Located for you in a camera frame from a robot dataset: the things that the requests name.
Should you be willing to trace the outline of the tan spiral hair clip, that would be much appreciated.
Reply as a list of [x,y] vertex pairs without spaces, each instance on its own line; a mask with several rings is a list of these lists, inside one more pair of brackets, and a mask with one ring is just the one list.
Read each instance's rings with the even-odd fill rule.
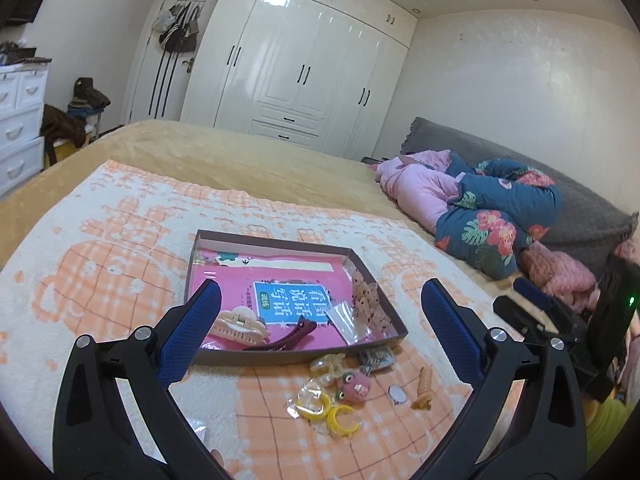
[[433,369],[431,367],[422,367],[420,369],[418,386],[416,387],[416,398],[411,403],[413,410],[431,409],[431,403],[434,396],[432,389]]

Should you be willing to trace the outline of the yellow hoop earrings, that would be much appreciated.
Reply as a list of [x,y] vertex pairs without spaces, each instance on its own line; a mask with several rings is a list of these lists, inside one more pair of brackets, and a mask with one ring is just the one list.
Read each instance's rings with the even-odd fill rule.
[[311,379],[286,401],[286,411],[294,419],[303,419],[334,439],[349,439],[362,428],[362,421],[350,405],[338,402],[329,390]]

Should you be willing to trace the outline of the white oval sticker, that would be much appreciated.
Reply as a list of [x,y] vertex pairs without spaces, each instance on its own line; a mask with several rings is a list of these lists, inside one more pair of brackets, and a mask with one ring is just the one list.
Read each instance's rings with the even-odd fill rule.
[[391,385],[388,387],[387,394],[390,397],[390,400],[393,401],[393,404],[404,404],[408,400],[408,396],[406,395],[403,388],[398,385]]

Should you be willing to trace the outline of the pink dotted sheer scrunchie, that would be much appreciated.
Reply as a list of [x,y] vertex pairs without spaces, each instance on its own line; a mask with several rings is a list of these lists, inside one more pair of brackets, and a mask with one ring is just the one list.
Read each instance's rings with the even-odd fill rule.
[[352,315],[374,332],[389,335],[392,320],[381,307],[378,284],[369,283],[356,271],[352,274]]

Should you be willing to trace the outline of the clear box of hairpins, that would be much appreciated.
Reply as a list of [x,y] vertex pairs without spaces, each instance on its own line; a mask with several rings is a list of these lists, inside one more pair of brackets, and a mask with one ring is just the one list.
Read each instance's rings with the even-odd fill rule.
[[372,374],[392,367],[396,358],[389,346],[378,346],[359,352],[358,361],[367,374]]

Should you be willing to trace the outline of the pink fuzzy monster hair clip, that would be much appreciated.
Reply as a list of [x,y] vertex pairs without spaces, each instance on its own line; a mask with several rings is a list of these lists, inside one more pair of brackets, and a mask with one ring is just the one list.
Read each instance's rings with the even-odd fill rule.
[[367,400],[371,382],[362,370],[346,370],[336,380],[335,399],[337,402],[355,405]]

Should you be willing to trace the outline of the orange white plaid blanket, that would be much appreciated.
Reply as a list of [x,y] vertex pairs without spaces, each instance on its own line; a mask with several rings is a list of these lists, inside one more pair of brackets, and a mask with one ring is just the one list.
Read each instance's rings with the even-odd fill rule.
[[261,200],[120,162],[104,162],[40,214],[1,271],[1,402],[32,452],[53,463],[53,426],[66,364],[81,336],[124,339],[154,326],[207,280],[221,307],[251,308],[272,339],[304,316],[318,321],[375,284],[372,344],[394,364],[372,375],[366,400],[334,417],[322,396],[296,412],[309,364],[357,350],[320,323],[293,350],[250,351],[201,333],[169,391],[206,429],[206,448],[238,479],[407,479],[469,400],[421,308],[436,278],[485,325],[510,290],[451,258],[405,222],[350,210]]

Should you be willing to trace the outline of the small clear plastic bag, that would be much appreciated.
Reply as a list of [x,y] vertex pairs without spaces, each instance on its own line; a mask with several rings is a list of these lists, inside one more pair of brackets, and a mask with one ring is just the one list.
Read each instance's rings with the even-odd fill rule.
[[363,344],[372,335],[370,327],[356,317],[354,307],[346,301],[326,310],[326,317],[348,346]]

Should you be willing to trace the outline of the grey cardboard box tray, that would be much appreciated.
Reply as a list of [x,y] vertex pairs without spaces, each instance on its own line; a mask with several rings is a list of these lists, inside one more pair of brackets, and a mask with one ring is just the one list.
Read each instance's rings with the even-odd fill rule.
[[346,247],[198,231],[186,291],[221,290],[220,320],[194,359],[267,366],[356,356],[408,334],[371,269]]

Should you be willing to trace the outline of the maroon alligator hair clip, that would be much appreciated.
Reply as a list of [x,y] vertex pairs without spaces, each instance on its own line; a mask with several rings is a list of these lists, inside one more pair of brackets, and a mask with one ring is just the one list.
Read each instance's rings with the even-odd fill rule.
[[268,344],[258,344],[258,346],[247,347],[245,351],[290,351],[300,344],[304,338],[313,333],[317,327],[318,324],[316,322],[301,316],[295,327],[284,337],[273,342],[268,342]]

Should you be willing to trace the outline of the pink book in box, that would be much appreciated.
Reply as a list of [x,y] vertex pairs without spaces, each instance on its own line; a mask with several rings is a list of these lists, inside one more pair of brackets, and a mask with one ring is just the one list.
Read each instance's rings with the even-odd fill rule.
[[206,280],[221,290],[221,309],[252,309],[269,330],[268,342],[290,332],[303,316],[318,324],[295,348],[341,348],[345,343],[326,317],[326,310],[352,299],[352,279],[343,258],[334,255],[258,256],[250,252],[200,249],[190,266],[188,294]]

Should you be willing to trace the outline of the beige bed cover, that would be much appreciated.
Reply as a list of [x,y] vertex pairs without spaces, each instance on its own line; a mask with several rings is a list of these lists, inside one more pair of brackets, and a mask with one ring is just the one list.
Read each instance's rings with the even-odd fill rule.
[[275,202],[407,219],[361,162],[241,133],[149,120],[108,134],[2,200],[1,259],[8,261],[37,221],[107,160]]

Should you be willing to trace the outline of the chair with dark clothes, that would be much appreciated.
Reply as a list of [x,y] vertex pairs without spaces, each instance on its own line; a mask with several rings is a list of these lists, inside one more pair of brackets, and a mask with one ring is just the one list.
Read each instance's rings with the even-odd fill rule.
[[67,104],[66,114],[80,120],[92,143],[99,139],[102,114],[111,105],[111,100],[101,91],[94,88],[93,79],[80,77],[73,88],[73,96]]

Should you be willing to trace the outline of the white glossy wardrobe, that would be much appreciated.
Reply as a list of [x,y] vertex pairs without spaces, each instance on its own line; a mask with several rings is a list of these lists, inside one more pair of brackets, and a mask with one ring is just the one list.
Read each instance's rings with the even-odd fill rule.
[[363,159],[417,22],[390,0],[218,0],[180,119]]

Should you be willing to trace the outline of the bags hanging on door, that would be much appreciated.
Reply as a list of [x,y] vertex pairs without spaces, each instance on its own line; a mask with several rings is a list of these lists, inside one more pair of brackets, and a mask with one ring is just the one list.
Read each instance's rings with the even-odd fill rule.
[[167,53],[194,53],[198,46],[201,7],[191,1],[177,2],[161,13],[154,22],[153,29],[160,34],[158,43]]

